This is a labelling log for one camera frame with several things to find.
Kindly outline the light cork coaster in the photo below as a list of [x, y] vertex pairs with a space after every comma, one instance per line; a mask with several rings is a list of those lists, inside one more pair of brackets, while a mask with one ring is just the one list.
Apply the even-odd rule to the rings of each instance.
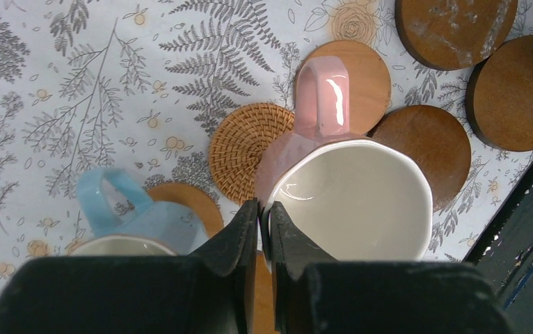
[[201, 189], [184, 183], [169, 182], [147, 190], [154, 201], [176, 202], [192, 209], [203, 222], [209, 238], [224, 228], [216, 202]]
[[371, 47], [353, 40], [328, 42], [308, 55], [301, 65], [322, 56], [336, 56], [349, 75], [349, 130], [347, 136], [363, 136], [382, 119], [390, 103], [388, 68]]

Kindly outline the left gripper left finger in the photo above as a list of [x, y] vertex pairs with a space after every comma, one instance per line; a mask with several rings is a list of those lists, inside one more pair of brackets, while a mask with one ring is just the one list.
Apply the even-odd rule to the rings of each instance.
[[256, 199], [192, 253], [200, 261], [193, 284], [193, 333], [250, 333], [257, 257]]

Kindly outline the light blue mug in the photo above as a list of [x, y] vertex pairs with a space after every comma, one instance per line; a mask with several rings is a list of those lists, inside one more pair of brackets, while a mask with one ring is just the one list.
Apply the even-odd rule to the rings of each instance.
[[[120, 216], [107, 199], [111, 185], [134, 208]], [[118, 168], [87, 170], [77, 182], [77, 199], [93, 232], [73, 256], [188, 255], [209, 236], [198, 215], [186, 205], [154, 201], [135, 180]]]

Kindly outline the dark scuffed brown coaster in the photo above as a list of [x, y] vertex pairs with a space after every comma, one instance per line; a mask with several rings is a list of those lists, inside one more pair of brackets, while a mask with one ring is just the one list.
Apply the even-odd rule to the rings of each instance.
[[436, 70], [460, 70], [491, 56], [508, 36], [518, 2], [402, 0], [395, 23], [407, 52]]

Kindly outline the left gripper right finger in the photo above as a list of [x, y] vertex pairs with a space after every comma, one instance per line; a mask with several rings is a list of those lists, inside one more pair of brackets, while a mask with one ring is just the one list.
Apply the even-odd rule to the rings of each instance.
[[312, 302], [319, 292], [310, 290], [308, 267], [336, 259], [301, 232], [278, 201], [270, 210], [270, 249], [276, 330], [313, 333]]

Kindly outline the woven rattan coaster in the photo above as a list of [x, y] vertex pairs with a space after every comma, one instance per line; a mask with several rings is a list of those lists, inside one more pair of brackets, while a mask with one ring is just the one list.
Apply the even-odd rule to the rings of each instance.
[[213, 133], [208, 164], [217, 189], [240, 205], [255, 195], [255, 174], [264, 151], [294, 127], [292, 111], [272, 103], [247, 104]]

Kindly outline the pink mug white inside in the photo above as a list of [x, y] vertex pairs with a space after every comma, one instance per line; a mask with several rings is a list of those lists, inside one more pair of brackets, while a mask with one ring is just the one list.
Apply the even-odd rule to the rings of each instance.
[[350, 130], [349, 86], [336, 56], [301, 68], [294, 127], [257, 165], [262, 241], [274, 238], [279, 202], [337, 260], [420, 260], [431, 239], [431, 187], [410, 157]]

